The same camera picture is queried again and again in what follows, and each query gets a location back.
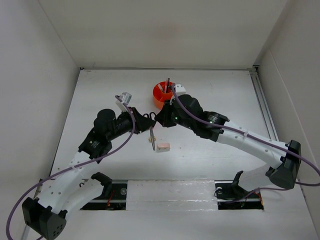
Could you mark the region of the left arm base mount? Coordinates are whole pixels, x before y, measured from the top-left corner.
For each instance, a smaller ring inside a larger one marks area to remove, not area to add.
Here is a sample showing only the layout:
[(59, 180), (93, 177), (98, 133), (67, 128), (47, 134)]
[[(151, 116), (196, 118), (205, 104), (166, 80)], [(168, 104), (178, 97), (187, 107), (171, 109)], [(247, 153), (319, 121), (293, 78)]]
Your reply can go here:
[(112, 180), (101, 172), (92, 175), (103, 186), (101, 194), (85, 204), (83, 211), (125, 211), (127, 204), (128, 181)]

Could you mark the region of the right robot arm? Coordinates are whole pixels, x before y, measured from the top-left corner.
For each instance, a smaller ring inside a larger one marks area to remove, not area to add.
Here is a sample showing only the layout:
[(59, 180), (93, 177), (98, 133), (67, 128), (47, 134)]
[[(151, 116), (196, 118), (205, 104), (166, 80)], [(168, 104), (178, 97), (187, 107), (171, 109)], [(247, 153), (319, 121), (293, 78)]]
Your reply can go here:
[(291, 190), (296, 184), (301, 164), (301, 145), (297, 141), (273, 141), (247, 131), (223, 114), (203, 110), (188, 94), (167, 100), (155, 121), (165, 128), (180, 125), (200, 138), (234, 147), (263, 161), (263, 166), (235, 175), (231, 191), (237, 197), (259, 187), (275, 185)]

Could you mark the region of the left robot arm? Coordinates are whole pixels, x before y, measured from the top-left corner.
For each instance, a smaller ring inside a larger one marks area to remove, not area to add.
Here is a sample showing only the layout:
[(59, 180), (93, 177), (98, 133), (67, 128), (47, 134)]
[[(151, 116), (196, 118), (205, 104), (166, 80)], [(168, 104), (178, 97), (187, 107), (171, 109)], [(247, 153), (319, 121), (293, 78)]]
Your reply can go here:
[(70, 162), (71, 169), (54, 177), (49, 188), (35, 199), (28, 197), (22, 203), (25, 223), (46, 240), (56, 239), (73, 211), (112, 193), (113, 180), (98, 171), (99, 162), (83, 165), (84, 162), (107, 155), (112, 149), (112, 140), (128, 132), (145, 132), (155, 124), (155, 120), (134, 107), (119, 116), (111, 109), (101, 110)]

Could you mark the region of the black gel pen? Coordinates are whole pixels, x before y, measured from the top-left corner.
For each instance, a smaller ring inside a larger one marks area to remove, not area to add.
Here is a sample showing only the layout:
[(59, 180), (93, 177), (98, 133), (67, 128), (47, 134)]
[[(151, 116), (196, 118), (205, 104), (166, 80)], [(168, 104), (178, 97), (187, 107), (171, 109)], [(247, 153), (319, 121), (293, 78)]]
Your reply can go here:
[(169, 83), (168, 83), (168, 86), (167, 86), (167, 94), (170, 92), (170, 78), (169, 78)]

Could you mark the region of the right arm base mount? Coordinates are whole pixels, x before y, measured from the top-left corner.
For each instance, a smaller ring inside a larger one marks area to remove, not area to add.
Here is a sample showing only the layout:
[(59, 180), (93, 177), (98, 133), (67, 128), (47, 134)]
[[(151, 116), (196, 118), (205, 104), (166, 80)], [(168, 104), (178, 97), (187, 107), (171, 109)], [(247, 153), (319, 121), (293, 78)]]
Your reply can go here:
[(213, 195), (217, 199), (218, 210), (264, 210), (259, 191), (249, 195), (249, 191), (239, 186), (243, 172), (243, 170), (239, 171), (232, 181), (218, 180), (215, 182)]

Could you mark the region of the black handled scissors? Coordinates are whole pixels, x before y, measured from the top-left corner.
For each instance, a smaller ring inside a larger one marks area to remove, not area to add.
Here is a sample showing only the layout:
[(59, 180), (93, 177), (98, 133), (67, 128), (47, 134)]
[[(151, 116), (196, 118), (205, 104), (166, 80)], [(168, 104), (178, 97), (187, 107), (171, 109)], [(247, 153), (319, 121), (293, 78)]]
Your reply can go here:
[[(150, 113), (144, 113), (143, 116), (146, 117), (146, 118), (148, 118), (148, 119), (151, 119), (152, 121), (154, 121), (154, 123), (152, 124), (151, 127), (153, 127), (153, 126), (156, 125), (157, 122), (154, 120), (154, 117), (156, 116), (156, 113), (155, 113), (155, 112), (152, 111), (152, 112), (150, 112)], [(149, 128), (149, 133), (150, 133), (150, 137), (153, 138), (153, 137), (154, 137), (154, 131), (153, 131), (152, 128)], [(150, 143), (151, 143), (151, 145), (152, 145), (153, 151), (155, 151), (155, 150), (156, 150), (155, 141), (152, 140)]]

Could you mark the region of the green clear pen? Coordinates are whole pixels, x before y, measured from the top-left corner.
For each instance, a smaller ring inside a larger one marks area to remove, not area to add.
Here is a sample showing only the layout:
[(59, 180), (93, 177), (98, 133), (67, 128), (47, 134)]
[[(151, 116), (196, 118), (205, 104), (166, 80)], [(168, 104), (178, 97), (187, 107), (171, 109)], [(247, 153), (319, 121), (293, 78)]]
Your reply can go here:
[(158, 88), (160, 89), (160, 91), (162, 92), (162, 93), (166, 93), (166, 90), (167, 90), (167, 86), (166, 86), (166, 84), (164, 83), (164, 84), (158, 84), (157, 85), (158, 86)]

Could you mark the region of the red clear pen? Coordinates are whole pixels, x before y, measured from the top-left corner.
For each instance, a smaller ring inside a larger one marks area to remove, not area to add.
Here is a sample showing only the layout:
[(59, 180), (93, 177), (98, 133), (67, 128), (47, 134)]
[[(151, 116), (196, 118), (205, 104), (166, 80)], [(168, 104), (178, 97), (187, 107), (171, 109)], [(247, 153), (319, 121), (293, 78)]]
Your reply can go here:
[(163, 92), (166, 94), (167, 93), (167, 89), (168, 89), (168, 84), (170, 82), (170, 78), (167, 78), (166, 81), (165, 81), (165, 85), (164, 85), (164, 88), (163, 88)]

